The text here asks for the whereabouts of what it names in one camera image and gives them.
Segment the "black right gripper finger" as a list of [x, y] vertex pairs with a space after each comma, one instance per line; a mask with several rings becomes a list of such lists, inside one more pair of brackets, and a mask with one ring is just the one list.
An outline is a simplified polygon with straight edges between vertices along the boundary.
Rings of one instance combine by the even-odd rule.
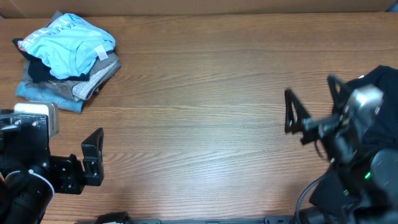
[[333, 107], [344, 107], [353, 89], [334, 75], [329, 75], [327, 82], [333, 100]]
[[285, 96], [285, 133], [305, 131], [305, 122], [311, 118], [301, 101], [291, 89], [284, 91]]

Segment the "light blue t-shirt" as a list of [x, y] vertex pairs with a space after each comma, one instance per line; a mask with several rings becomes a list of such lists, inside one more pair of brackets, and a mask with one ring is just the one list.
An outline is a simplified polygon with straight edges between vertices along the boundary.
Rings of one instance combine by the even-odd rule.
[[51, 76], [66, 80], [88, 74], [98, 59], [107, 59], [116, 40], [80, 16], [65, 13], [18, 40], [16, 46], [49, 67]]

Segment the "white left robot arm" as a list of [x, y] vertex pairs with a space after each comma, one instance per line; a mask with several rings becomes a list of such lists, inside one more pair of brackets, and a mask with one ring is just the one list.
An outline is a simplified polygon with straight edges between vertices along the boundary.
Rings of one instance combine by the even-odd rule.
[[82, 142], [82, 161], [51, 155], [49, 129], [47, 115], [1, 110], [1, 223], [40, 223], [55, 194], [102, 184], [103, 128]]

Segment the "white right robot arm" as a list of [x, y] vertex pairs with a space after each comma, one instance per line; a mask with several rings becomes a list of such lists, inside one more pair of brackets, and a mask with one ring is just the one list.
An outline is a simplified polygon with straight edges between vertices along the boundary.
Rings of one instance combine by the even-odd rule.
[[306, 194], [330, 176], [314, 180], [300, 195], [292, 223], [396, 223], [397, 222], [397, 150], [391, 147], [364, 148], [364, 135], [375, 123], [384, 101], [384, 93], [368, 84], [352, 89], [337, 77], [327, 78], [333, 99], [332, 114], [314, 120], [291, 89], [284, 91], [285, 132], [302, 133], [302, 144], [320, 141], [342, 183], [343, 195], [357, 201], [339, 208], [337, 214], [314, 206], [303, 210]]

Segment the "blue denim folded jeans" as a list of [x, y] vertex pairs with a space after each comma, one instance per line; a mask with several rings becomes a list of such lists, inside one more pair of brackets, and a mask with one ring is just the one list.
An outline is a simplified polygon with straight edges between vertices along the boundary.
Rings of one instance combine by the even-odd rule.
[[54, 93], [48, 88], [28, 87], [24, 82], [20, 82], [16, 90], [16, 96], [23, 97], [30, 101], [40, 101], [56, 103], [62, 110], [68, 110], [81, 114], [85, 101], [74, 101]]

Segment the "black t-shirt pile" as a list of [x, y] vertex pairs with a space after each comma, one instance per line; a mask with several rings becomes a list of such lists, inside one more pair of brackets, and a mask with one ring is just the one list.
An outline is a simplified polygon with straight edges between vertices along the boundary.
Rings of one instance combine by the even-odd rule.
[[[352, 89], [373, 84], [384, 93], [384, 101], [375, 123], [364, 135], [364, 148], [391, 147], [397, 150], [397, 70], [380, 65], [364, 77], [346, 84]], [[330, 176], [316, 185], [310, 203], [337, 214], [341, 206], [355, 202], [357, 198], [343, 195], [343, 186], [337, 174], [331, 168], [328, 172]]]

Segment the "grey folded shorts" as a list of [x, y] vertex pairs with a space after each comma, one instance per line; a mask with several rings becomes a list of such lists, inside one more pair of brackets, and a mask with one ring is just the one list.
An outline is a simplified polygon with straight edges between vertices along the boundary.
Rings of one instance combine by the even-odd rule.
[[[64, 15], [61, 12], [56, 12], [53, 15], [51, 22], [58, 17]], [[107, 53], [108, 58], [104, 60], [97, 60], [93, 68], [88, 74], [82, 75], [81, 77], [71, 77], [66, 80], [48, 80], [40, 83], [34, 83], [32, 78], [28, 74], [28, 66], [30, 62], [27, 62], [27, 71], [22, 75], [22, 80], [28, 86], [38, 88], [48, 88], [54, 93], [63, 96], [65, 98], [80, 101], [88, 100], [91, 95], [98, 91], [98, 88], [110, 77], [114, 75], [116, 70], [121, 66], [119, 57], [115, 54], [114, 50]]]

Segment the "dark teal folded garment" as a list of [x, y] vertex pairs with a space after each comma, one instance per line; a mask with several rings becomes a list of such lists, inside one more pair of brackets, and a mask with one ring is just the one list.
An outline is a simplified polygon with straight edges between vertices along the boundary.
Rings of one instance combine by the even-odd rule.
[[15, 38], [12, 40], [12, 43], [15, 45], [17, 50], [23, 55], [23, 57], [30, 62], [30, 65], [28, 66], [28, 74], [32, 78], [33, 82], [40, 83], [48, 80], [57, 80], [58, 78], [50, 74], [50, 67], [44, 65], [41, 59], [36, 58], [28, 54], [27, 52], [19, 49], [18, 41], [20, 40], [22, 39]]

